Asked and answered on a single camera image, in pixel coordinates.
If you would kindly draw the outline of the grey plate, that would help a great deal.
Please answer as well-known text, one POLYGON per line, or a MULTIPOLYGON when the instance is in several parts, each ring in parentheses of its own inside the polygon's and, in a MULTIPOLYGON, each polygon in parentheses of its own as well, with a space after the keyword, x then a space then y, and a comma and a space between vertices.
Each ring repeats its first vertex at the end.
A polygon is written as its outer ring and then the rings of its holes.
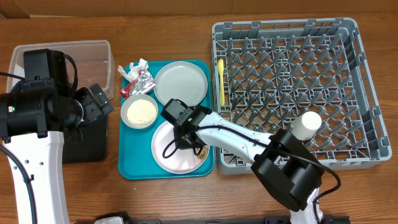
POLYGON ((170 99, 178 99, 188 106, 202 102, 208 89, 204 71, 191 62, 176 61, 163 66, 155 76, 154 94, 166 105, 170 99))

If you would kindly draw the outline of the pink plate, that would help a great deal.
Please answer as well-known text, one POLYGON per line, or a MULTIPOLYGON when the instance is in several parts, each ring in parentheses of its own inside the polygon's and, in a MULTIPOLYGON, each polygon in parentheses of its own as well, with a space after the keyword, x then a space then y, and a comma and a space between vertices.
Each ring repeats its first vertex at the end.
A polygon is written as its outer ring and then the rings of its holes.
POLYGON ((197 156, 194 155, 192 148, 177 149, 173 155, 165 159, 162 156, 164 149, 173 139, 173 126, 168 121, 164 121, 156 129, 152 137, 152 155, 161 168, 173 174, 187 174, 197 170, 205 163, 210 151, 209 146, 208 155, 205 160, 198 159, 197 156))

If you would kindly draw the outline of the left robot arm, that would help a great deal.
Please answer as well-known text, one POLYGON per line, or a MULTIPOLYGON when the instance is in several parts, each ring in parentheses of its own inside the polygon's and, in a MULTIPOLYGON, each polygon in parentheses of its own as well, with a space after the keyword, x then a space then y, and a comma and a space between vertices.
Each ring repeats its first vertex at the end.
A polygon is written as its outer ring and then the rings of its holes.
POLYGON ((24 52, 25 75, 1 95, 1 152, 12 169, 19 223, 69 223, 62 171, 64 132, 79 133, 114 108, 102 88, 68 79, 68 54, 24 52))

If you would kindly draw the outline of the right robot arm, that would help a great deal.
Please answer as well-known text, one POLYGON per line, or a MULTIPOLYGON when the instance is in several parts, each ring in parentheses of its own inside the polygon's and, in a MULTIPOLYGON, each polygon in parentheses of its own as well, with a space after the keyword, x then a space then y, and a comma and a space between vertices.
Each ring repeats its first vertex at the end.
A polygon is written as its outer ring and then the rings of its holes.
POLYGON ((176 149, 190 147, 195 154, 205 146, 226 149, 251 164, 268 193, 290 210, 291 223, 321 223, 316 203, 325 170, 304 146, 322 124, 319 114, 305 112, 291 130, 263 133, 234 124, 201 105, 187 106, 171 99, 161 115, 174 127, 176 149))

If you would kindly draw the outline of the golden food scrap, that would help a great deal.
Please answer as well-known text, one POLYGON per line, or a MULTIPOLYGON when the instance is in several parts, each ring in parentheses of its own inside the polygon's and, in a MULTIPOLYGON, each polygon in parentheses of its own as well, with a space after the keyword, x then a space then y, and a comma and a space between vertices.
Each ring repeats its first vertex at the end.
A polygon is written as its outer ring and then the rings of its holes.
POLYGON ((205 160, 208 155, 208 146, 205 146, 201 152, 197 155, 198 159, 205 160))

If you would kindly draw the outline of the yellow plastic spoon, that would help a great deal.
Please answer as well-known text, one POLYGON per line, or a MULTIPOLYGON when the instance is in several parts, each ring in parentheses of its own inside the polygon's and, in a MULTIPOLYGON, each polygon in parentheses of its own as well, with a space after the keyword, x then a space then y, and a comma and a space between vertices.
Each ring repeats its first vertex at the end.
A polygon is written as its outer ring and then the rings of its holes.
POLYGON ((218 68, 218 75, 220 78, 220 105, 224 106, 225 104, 225 97, 224 97, 224 60, 221 58, 218 60, 217 63, 217 68, 218 68))

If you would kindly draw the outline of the grey bowl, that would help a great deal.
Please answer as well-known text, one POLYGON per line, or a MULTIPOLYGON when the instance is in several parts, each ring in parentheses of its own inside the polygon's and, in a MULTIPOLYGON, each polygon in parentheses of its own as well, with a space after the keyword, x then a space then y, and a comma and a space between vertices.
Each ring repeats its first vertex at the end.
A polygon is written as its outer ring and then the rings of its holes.
POLYGON ((127 109, 129 108, 129 106, 134 102, 134 101, 136 101, 136 100, 140 100, 140 99, 142 99, 142 100, 148 100, 148 101, 150 101, 152 104, 154 104, 154 106, 156 107, 156 110, 157 110, 157 116, 158 116, 158 112, 159 112, 159 109, 158 109, 158 106, 157 106, 157 103, 155 102, 155 99, 153 99, 151 96, 149 96, 149 95, 146 95, 146 94, 138 94, 138 95, 133 95, 133 96, 130 96, 128 99, 126 99, 125 101, 124 101, 124 103, 122 104, 122 107, 121 107, 121 119, 122 119, 122 121, 124 122, 124 124, 126 124, 127 126, 129 126, 130 128, 134 128, 130 123, 129 123, 129 121, 127 120, 127 109))

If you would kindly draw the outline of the white rice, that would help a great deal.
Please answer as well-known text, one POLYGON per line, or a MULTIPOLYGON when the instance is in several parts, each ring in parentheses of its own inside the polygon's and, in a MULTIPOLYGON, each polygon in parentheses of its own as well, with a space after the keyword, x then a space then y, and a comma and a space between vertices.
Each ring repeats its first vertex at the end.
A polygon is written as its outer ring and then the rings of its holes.
POLYGON ((136 100, 127 109, 127 120, 134 128, 150 126, 157 117, 154 104, 148 100, 136 100))

